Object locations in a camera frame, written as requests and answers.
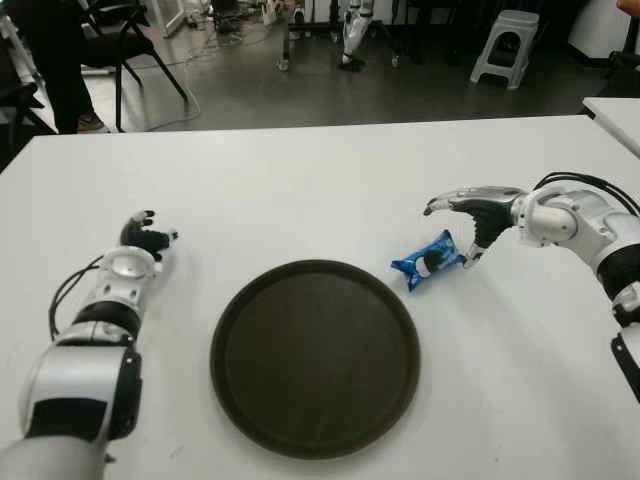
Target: shoe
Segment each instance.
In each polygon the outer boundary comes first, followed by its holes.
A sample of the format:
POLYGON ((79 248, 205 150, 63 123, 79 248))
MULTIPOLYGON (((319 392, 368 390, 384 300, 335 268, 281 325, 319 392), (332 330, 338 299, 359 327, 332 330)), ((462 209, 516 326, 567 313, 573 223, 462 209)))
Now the shoe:
POLYGON ((365 62, 364 60, 358 57, 354 57, 353 55, 348 55, 346 53, 343 55, 349 57, 350 61, 344 62, 341 60, 340 64, 338 65, 338 68, 340 70, 345 70, 347 72, 359 72, 360 70, 362 70, 362 67, 367 64, 367 62, 365 62))
POLYGON ((345 72, 359 72, 362 70, 362 64, 356 63, 354 61, 351 62, 340 62, 338 65, 340 70, 344 70, 345 72))
POLYGON ((78 117, 78 133, 111 133, 95 113, 78 117))

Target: wall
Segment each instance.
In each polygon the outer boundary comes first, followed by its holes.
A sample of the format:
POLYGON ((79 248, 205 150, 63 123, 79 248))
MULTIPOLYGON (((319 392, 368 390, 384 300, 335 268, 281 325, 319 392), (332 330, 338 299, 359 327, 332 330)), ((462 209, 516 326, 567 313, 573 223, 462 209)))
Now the wall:
POLYGON ((615 0, 591 0, 578 15, 569 44, 589 58, 608 58, 622 49, 628 28, 629 15, 618 10, 615 0))

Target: gray floor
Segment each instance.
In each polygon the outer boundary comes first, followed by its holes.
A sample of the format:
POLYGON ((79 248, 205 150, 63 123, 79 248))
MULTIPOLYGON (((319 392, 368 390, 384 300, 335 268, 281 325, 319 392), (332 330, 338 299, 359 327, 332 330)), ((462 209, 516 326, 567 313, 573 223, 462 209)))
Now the gray floor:
MULTIPOLYGON (((473 54, 462 65, 443 60, 443 42, 437 36, 425 42, 425 63, 403 59, 391 66, 387 46, 367 39, 361 50, 368 65, 360 73, 336 69, 339 46, 326 38, 293 43, 291 68, 280 72, 278 59, 282 30, 261 24, 245 26, 243 39, 228 45, 210 25, 205 31, 183 26, 168 40, 156 29, 147 30, 158 52, 196 100, 184 105, 150 57, 132 61, 144 82, 138 85, 124 74, 124 128, 145 131, 204 130, 318 125, 366 124, 574 114, 581 100, 595 94, 605 80, 600 69, 587 68, 566 51, 535 53, 525 82, 517 91, 483 77, 468 82, 473 54)), ((112 76, 87 76, 95 109, 110 127, 115 124, 112 76)), ((50 112, 43 116, 51 120, 50 112)))

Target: chair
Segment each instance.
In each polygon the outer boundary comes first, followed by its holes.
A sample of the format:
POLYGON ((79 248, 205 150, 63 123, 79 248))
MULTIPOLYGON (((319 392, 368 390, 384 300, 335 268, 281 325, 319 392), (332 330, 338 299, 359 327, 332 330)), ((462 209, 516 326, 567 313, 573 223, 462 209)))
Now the chair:
POLYGON ((137 0, 130 0, 129 3, 120 5, 113 5, 112 0, 98 0, 85 10, 83 15, 83 20, 87 21, 98 34, 96 38, 87 39, 87 58, 83 63, 93 68, 115 67, 116 69, 116 128, 120 132, 123 131, 122 68, 124 67, 142 86, 140 77, 127 63, 130 58, 151 55, 184 101, 188 101, 187 94, 156 52, 153 42, 145 37, 138 26, 149 26, 145 13, 146 7, 140 5, 137 0), (92 18, 98 13, 111 16, 119 15, 124 23, 118 32, 103 33, 92 18))
POLYGON ((37 90, 38 87, 35 83, 23 84, 20 81, 9 56, 7 44, 0 35, 0 107, 16 109, 16 114, 9 124, 9 158, 13 158, 18 153, 18 139, 25 118, 47 134, 55 135, 56 133, 31 110, 32 108, 44 108, 44 105, 33 98, 37 90))
POLYGON ((607 85, 598 93, 598 97, 638 98, 640 97, 640 55, 636 55, 635 46, 640 29, 640 19, 631 18, 627 40, 621 52, 612 52, 611 70, 607 85))
POLYGON ((471 82, 478 83, 483 73, 500 75, 509 80, 508 89, 515 90, 529 66, 529 54, 533 48, 533 40, 538 31, 540 16, 537 13, 520 10, 503 10, 491 29, 491 34, 478 57, 476 66, 471 74, 471 82), (520 40, 518 53, 512 66, 495 65, 489 59, 499 39, 504 34, 515 34, 520 40))

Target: table surface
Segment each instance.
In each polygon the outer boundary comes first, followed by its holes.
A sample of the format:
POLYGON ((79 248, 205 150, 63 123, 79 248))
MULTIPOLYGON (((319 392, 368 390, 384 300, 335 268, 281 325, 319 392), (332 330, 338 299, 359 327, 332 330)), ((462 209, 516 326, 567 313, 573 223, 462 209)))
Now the table surface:
MULTIPOLYGON (((640 196, 640 162, 586 116, 334 128, 40 137, 0 175, 0 446, 19 437, 18 392, 48 345, 51 295, 113 246, 132 212, 181 232, 145 318, 137 429, 110 479, 637 479, 640 408, 609 351, 610 302, 560 248, 505 233, 473 269, 407 292, 391 260, 451 228, 422 217, 461 186, 530 188, 552 170, 640 196), (285 262, 341 260, 376 275, 411 313, 422 349, 412 406, 379 441, 332 461, 246 439, 209 380, 223 309, 285 262)), ((59 313, 72 318, 92 279, 59 313)))
POLYGON ((640 99, 587 97, 583 103, 605 130, 640 156, 640 99))

